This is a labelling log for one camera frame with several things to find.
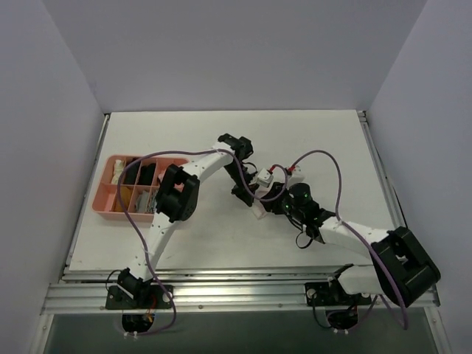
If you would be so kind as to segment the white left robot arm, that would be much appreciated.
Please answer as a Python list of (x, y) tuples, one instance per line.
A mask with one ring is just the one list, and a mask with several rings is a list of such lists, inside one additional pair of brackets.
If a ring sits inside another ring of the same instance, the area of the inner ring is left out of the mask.
[(232, 194), (249, 207), (254, 203), (256, 189), (250, 187), (249, 183), (255, 174), (248, 173), (243, 166), (243, 161), (253, 152), (251, 140), (225, 133), (208, 150), (169, 150), (146, 155), (146, 158), (150, 158), (180, 154), (196, 159), (182, 166), (171, 164), (164, 172), (156, 196), (156, 213), (149, 236), (144, 238), (141, 232), (137, 232), (145, 255), (136, 257), (131, 266), (122, 270), (118, 276), (117, 286), (125, 304), (132, 309), (140, 309), (148, 303), (151, 284), (156, 281), (156, 264), (177, 226), (188, 220), (196, 210), (201, 183), (211, 175), (224, 169), (235, 183)]

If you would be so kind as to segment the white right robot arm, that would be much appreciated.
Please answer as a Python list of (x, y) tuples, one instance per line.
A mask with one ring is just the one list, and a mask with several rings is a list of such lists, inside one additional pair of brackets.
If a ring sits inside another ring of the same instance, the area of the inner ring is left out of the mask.
[(327, 295), (336, 304), (346, 303), (354, 294), (373, 293), (407, 308), (440, 281), (440, 270), (410, 229), (376, 229), (343, 221), (313, 200), (306, 183), (285, 187), (275, 182), (261, 204), (266, 212), (284, 215), (311, 241), (371, 259), (366, 271), (352, 265), (328, 285)]

